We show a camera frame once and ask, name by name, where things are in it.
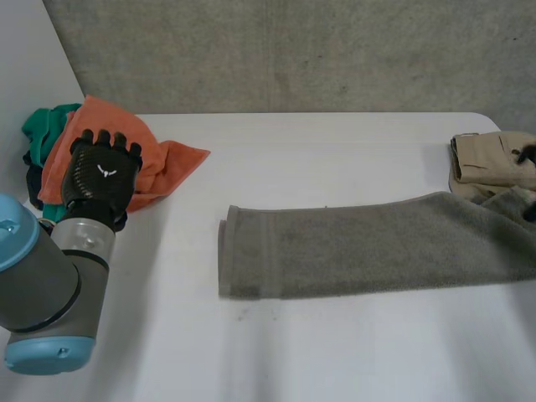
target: teal cloth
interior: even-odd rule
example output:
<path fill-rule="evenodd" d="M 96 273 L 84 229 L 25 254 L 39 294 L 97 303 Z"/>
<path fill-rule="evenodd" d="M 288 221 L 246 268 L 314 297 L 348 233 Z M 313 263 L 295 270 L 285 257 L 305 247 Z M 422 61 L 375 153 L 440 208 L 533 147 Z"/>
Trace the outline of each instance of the teal cloth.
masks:
<path fill-rule="evenodd" d="M 59 105 L 54 109 L 37 109 L 24 123 L 23 133 L 30 140 L 32 164 L 43 167 L 54 144 L 65 128 L 67 114 L 77 111 L 80 103 Z M 63 205 L 45 204 L 43 218 L 58 222 L 65 214 Z"/>
<path fill-rule="evenodd" d="M 63 205 L 44 204 L 43 218 L 50 219 L 53 222 L 59 222 L 65 215 L 65 207 Z"/>

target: blue end cap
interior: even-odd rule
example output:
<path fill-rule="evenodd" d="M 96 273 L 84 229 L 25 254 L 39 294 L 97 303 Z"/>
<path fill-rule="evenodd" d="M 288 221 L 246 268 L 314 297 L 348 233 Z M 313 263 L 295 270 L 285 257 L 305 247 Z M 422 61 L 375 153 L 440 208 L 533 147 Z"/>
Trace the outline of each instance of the blue end cap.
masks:
<path fill-rule="evenodd" d="M 37 218 L 17 199 L 0 193 L 0 272 L 24 258 L 38 237 Z"/>
<path fill-rule="evenodd" d="M 94 338 L 33 338 L 7 345 L 4 363 L 11 371 L 28 375 L 53 375 L 75 371 L 90 361 Z"/>

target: gray towel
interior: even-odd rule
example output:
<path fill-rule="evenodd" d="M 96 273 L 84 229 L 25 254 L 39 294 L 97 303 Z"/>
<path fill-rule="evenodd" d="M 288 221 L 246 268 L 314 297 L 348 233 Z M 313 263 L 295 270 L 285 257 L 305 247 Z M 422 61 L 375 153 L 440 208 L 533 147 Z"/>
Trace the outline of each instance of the gray towel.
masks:
<path fill-rule="evenodd" d="M 536 278 L 528 190 L 475 205 L 450 193 L 399 203 L 260 211 L 219 228 L 219 294 L 338 296 Z"/>

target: beige cloth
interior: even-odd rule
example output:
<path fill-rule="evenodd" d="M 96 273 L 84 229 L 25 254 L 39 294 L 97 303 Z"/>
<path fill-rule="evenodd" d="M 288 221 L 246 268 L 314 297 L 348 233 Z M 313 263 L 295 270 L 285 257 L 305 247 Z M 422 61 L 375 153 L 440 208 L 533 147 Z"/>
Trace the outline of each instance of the beige cloth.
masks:
<path fill-rule="evenodd" d="M 451 140 L 451 191 L 475 203 L 513 186 L 536 190 L 536 167 L 517 164 L 521 149 L 536 137 L 521 131 L 461 134 Z"/>

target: white table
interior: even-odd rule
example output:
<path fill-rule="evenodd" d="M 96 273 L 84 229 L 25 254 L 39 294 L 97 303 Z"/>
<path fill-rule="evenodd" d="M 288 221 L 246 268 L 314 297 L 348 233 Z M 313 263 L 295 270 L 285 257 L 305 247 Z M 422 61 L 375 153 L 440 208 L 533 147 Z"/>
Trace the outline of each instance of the white table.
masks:
<path fill-rule="evenodd" d="M 218 298 L 230 204 L 385 203 L 447 190 L 472 113 L 142 116 L 211 156 L 118 235 L 90 364 L 0 371 L 2 402 L 536 400 L 536 284 L 300 301 Z M 7 340 L 2 332 L 0 342 Z"/>

